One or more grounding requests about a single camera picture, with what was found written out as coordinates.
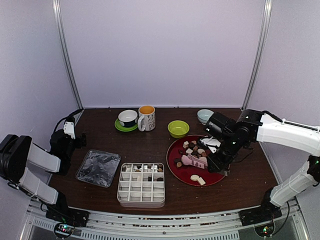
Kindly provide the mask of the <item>silver compartment tin box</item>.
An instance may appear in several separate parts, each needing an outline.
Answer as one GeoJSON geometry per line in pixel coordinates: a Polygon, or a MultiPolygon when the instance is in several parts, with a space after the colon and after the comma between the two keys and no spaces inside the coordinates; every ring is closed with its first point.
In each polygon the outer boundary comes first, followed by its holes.
{"type": "Polygon", "coordinates": [[[127,208],[161,208],[165,205],[165,168],[162,163],[123,163],[120,169],[117,200],[127,208]],[[141,165],[141,172],[135,172],[141,165]],[[163,166],[163,172],[158,172],[158,165],[163,166]]]}

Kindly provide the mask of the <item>white floral mug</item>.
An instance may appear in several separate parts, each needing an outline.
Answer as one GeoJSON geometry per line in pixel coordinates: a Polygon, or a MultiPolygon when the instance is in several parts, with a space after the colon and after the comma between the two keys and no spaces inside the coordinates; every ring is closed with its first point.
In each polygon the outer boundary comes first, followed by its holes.
{"type": "Polygon", "coordinates": [[[141,106],[138,109],[137,126],[140,132],[149,132],[156,127],[156,109],[151,105],[141,106]]]}

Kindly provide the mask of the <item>pale blue bowl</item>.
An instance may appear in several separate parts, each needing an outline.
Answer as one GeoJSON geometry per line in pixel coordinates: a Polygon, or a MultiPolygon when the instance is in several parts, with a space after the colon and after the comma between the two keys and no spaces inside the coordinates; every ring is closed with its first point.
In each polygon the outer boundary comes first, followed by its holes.
{"type": "Polygon", "coordinates": [[[209,109],[200,109],[197,112],[197,119],[202,125],[206,125],[210,117],[214,114],[212,110],[209,109]]]}

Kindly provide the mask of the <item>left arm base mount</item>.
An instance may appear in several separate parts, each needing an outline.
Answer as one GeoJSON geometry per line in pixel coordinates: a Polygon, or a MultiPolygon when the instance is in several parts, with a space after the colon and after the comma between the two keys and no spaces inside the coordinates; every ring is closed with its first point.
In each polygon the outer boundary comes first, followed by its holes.
{"type": "Polygon", "coordinates": [[[86,227],[90,213],[69,207],[67,198],[59,193],[56,203],[48,204],[43,202],[47,208],[46,218],[56,221],[53,233],[62,240],[69,238],[78,227],[86,227]]]}

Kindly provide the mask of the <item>pink plastic scoop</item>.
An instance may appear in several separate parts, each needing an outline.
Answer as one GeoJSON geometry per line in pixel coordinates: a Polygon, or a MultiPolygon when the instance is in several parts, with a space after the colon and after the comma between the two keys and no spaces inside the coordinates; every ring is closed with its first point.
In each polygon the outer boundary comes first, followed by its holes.
{"type": "Polygon", "coordinates": [[[181,157],[181,162],[185,166],[194,166],[200,169],[207,169],[208,168],[208,161],[206,157],[195,157],[194,155],[183,155],[181,157]]]}

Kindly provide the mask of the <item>dark blue white cup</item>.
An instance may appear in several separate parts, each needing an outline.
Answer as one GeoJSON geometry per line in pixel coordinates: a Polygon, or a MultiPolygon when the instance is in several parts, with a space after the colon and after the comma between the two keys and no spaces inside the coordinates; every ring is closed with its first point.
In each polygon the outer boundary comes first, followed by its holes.
{"type": "Polygon", "coordinates": [[[124,110],[119,113],[118,120],[122,127],[133,127],[138,122],[138,113],[131,109],[124,110]]]}

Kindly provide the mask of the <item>white round button chocolate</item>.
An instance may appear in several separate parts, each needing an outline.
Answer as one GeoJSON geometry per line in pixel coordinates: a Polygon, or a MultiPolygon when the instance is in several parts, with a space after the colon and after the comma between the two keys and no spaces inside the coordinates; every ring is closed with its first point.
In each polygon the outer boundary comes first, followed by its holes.
{"type": "Polygon", "coordinates": [[[198,178],[199,178],[199,176],[196,175],[196,174],[193,174],[193,175],[190,176],[190,179],[191,179],[192,181],[197,181],[198,178]]]}

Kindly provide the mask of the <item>tin lid with rabbit picture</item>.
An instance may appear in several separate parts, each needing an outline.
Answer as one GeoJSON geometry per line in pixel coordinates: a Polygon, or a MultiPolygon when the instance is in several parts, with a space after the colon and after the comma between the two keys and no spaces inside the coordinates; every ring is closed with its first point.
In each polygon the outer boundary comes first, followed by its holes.
{"type": "Polygon", "coordinates": [[[120,161],[121,156],[117,153],[91,149],[85,155],[75,178],[81,182],[109,188],[120,161]]]}

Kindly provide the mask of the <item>front aluminium rail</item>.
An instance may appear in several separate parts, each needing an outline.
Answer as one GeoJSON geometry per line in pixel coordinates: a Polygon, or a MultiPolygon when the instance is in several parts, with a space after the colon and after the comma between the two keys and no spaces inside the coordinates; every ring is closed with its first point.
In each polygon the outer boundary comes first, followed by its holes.
{"type": "MultiPolygon", "coordinates": [[[[58,223],[46,218],[37,200],[29,202],[18,240],[60,240],[58,223]]],[[[145,215],[88,211],[86,227],[77,227],[66,240],[311,240],[298,201],[281,207],[282,216],[244,226],[239,212],[249,208],[197,214],[145,215]],[[261,237],[258,227],[274,223],[275,235],[261,237]]]]}

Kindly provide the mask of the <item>aluminium frame post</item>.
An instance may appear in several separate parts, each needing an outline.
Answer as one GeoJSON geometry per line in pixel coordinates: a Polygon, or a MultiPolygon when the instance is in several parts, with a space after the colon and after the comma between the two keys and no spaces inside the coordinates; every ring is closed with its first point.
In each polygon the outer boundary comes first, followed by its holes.
{"type": "Polygon", "coordinates": [[[78,90],[78,87],[76,84],[74,72],[72,69],[71,59],[70,59],[70,55],[69,55],[69,51],[68,51],[68,46],[67,46],[67,41],[66,41],[66,36],[65,36],[64,26],[63,26],[62,12],[61,12],[61,1],[60,0],[53,0],[52,6],[53,6],[53,13],[54,13],[54,17],[55,17],[56,26],[57,26],[57,31],[58,31],[58,35],[59,35],[59,41],[60,41],[60,46],[61,46],[61,50],[62,50],[63,61],[64,61],[66,73],[68,76],[68,80],[70,83],[71,91],[72,91],[72,94],[75,98],[77,107],[79,109],[83,109],[83,104],[82,104],[79,90],[78,90]]]}
{"type": "Polygon", "coordinates": [[[258,78],[262,58],[263,58],[263,52],[265,49],[265,45],[267,42],[269,27],[270,27],[270,21],[272,16],[272,0],[265,0],[264,1],[264,8],[263,8],[263,15],[261,20],[261,26],[260,26],[260,32],[259,32],[259,38],[256,48],[256,53],[253,61],[253,67],[249,78],[248,87],[245,93],[244,101],[241,106],[241,110],[244,111],[248,108],[251,97],[253,95],[255,83],[258,78]]]}

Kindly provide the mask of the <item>right aluminium frame post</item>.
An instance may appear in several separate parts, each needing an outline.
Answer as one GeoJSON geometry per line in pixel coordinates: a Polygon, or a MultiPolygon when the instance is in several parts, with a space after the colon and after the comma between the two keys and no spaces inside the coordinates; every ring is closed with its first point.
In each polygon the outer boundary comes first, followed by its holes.
{"type": "Polygon", "coordinates": [[[267,42],[269,27],[270,27],[270,21],[272,16],[272,0],[265,0],[264,1],[264,8],[263,8],[263,15],[261,20],[261,26],[260,26],[260,32],[259,32],[259,38],[256,48],[256,53],[253,61],[253,67],[249,78],[248,87],[245,93],[244,101],[241,106],[241,110],[244,111],[248,108],[251,97],[253,95],[255,83],[258,78],[262,58],[263,58],[263,52],[265,49],[265,45],[267,42]]]}

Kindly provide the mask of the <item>red round tray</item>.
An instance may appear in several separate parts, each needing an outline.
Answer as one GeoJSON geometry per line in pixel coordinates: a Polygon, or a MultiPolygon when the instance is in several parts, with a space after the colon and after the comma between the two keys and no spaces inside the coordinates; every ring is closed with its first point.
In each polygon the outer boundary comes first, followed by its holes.
{"type": "Polygon", "coordinates": [[[174,162],[175,159],[180,159],[186,152],[186,149],[183,148],[184,142],[197,141],[201,137],[203,137],[203,135],[192,134],[177,139],[170,145],[166,153],[166,163],[171,173],[181,182],[195,187],[200,187],[201,185],[197,181],[192,181],[190,179],[192,175],[198,175],[203,178],[206,182],[204,187],[214,185],[225,178],[224,175],[219,173],[210,173],[207,169],[201,169],[191,165],[182,165],[181,167],[177,167],[177,164],[174,162]]]}

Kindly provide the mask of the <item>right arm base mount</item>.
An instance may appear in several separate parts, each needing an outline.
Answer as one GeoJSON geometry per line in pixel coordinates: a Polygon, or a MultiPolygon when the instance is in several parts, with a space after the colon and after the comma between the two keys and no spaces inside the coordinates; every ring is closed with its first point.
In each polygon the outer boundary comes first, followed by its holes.
{"type": "Polygon", "coordinates": [[[259,237],[271,237],[275,232],[275,218],[282,216],[280,207],[271,203],[271,192],[272,188],[265,192],[260,206],[238,213],[242,226],[255,225],[254,230],[259,237]]]}

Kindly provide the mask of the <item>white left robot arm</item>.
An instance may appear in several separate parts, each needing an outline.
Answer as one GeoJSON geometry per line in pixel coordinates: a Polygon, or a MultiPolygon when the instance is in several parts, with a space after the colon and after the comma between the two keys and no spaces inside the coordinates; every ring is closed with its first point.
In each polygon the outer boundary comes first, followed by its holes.
{"type": "Polygon", "coordinates": [[[72,211],[66,196],[34,172],[38,168],[65,176],[75,149],[86,146],[86,135],[76,135],[74,116],[66,116],[60,122],[62,128],[55,127],[50,137],[50,150],[40,147],[31,136],[8,134],[0,143],[0,176],[9,186],[46,204],[61,222],[67,222],[72,218],[72,211]]]}

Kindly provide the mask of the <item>lime green bowl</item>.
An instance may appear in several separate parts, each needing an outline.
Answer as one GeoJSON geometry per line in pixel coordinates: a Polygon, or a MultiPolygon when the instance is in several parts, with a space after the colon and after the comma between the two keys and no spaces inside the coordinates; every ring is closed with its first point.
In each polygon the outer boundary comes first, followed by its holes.
{"type": "Polygon", "coordinates": [[[173,138],[180,139],[187,135],[190,126],[185,121],[174,120],[168,124],[167,129],[173,138]]]}

